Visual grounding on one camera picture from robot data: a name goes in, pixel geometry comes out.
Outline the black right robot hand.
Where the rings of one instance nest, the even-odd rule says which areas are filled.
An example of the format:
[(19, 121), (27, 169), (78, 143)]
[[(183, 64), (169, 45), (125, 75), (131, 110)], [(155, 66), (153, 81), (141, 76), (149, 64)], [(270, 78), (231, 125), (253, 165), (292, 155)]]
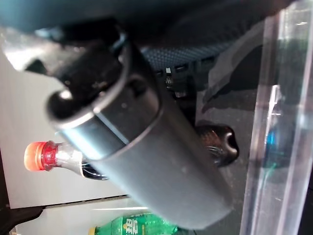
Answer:
[(157, 80), (208, 56), (289, 0), (3, 0), (3, 50), (16, 70), (57, 79), (53, 128), (134, 200), (187, 229), (232, 208), (229, 187)]

